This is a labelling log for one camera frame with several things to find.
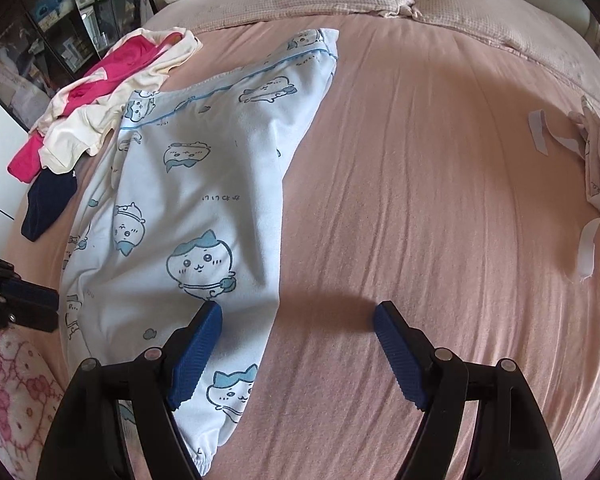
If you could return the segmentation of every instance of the pink clothing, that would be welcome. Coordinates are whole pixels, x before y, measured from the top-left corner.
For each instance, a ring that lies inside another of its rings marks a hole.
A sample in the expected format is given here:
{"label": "pink clothing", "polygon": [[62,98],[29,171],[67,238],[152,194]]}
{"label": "pink clothing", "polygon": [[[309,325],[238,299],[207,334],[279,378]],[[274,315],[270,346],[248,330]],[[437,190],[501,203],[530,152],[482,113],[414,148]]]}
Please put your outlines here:
{"label": "pink clothing", "polygon": [[98,97],[110,94],[126,78],[151,64],[162,54],[166,45],[177,43],[181,38],[182,34],[174,32],[159,45],[153,44],[144,36],[130,38],[86,72],[85,76],[90,76],[97,69],[103,68],[107,73],[107,78],[73,88],[67,96],[67,104],[62,116],[66,117],[76,108],[91,104]]}
{"label": "pink clothing", "polygon": [[32,136],[22,146],[18,153],[11,159],[7,171],[19,181],[30,184],[34,177],[42,170],[38,150],[42,147],[43,138],[40,132],[34,130]]}

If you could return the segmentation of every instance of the blue gripper pad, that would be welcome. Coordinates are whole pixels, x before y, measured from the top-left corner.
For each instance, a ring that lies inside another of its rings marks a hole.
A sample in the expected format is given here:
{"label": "blue gripper pad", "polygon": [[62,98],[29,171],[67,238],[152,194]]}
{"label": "blue gripper pad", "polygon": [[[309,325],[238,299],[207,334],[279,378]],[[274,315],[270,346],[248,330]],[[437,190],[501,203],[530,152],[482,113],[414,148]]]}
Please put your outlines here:
{"label": "blue gripper pad", "polygon": [[419,410],[426,409],[428,397],[422,387],[420,365],[382,303],[374,312],[374,330],[404,398],[414,402]]}
{"label": "blue gripper pad", "polygon": [[173,367],[173,381],[167,395],[167,405],[172,412],[193,396],[202,371],[222,332],[222,309],[220,305],[213,303],[213,307],[206,313],[206,317],[191,338],[189,346]]}

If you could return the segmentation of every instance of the metal screw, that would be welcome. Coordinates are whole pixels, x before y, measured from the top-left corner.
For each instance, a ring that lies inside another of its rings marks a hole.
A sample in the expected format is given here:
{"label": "metal screw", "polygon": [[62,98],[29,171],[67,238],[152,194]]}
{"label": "metal screw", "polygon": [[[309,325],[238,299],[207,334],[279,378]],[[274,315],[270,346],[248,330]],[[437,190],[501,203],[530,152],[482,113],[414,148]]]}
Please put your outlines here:
{"label": "metal screw", "polygon": [[98,362],[96,361],[96,359],[94,359],[93,357],[89,357],[82,361],[82,363],[80,364],[80,368],[85,372],[90,372],[96,367],[97,363]]}
{"label": "metal screw", "polygon": [[454,357],[452,351],[448,348],[436,348],[434,354],[441,361],[451,361],[451,359]]}
{"label": "metal screw", "polygon": [[162,355],[162,350],[159,348],[149,348],[144,351],[144,358],[147,361],[155,361],[156,359],[160,359]]}
{"label": "metal screw", "polygon": [[500,362],[500,366],[502,366],[502,369],[506,370],[507,372],[515,372],[516,371],[516,364],[511,359],[503,359]]}

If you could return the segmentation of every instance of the pink bed sheet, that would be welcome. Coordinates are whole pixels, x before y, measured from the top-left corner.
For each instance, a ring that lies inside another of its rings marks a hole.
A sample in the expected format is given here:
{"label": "pink bed sheet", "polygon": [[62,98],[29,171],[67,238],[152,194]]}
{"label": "pink bed sheet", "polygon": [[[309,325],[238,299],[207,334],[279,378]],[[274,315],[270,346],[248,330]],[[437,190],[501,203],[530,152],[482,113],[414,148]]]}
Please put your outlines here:
{"label": "pink bed sheet", "polygon": [[[284,180],[280,310],[253,395],[206,478],[395,476],[420,413],[372,331],[382,300],[465,360],[516,360],[563,478],[585,478],[600,458],[600,231],[595,274],[579,283],[578,237],[596,217],[584,166],[552,142],[538,153],[526,123],[544,108],[556,134],[576,137],[566,113],[579,93],[461,33],[363,15],[200,34],[203,49],[164,88],[259,60],[312,27],[340,30],[338,69]],[[11,237],[25,279],[58,284],[76,203],[35,244]],[[66,385],[57,334],[31,337]]]}

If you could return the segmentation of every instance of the white pants with cartoon print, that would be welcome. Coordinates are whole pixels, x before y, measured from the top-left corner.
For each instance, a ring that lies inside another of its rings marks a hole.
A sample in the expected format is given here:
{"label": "white pants with cartoon print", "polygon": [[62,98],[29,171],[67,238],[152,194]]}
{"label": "white pants with cartoon print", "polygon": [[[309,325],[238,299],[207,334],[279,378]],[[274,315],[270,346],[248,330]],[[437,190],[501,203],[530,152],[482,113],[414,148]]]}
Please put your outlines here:
{"label": "white pants with cartoon print", "polygon": [[282,177],[331,85],[337,37],[305,31],[260,63],[132,95],[68,241],[71,371],[132,360],[204,301],[221,305],[218,344],[174,412],[202,474],[244,413],[278,309]]}

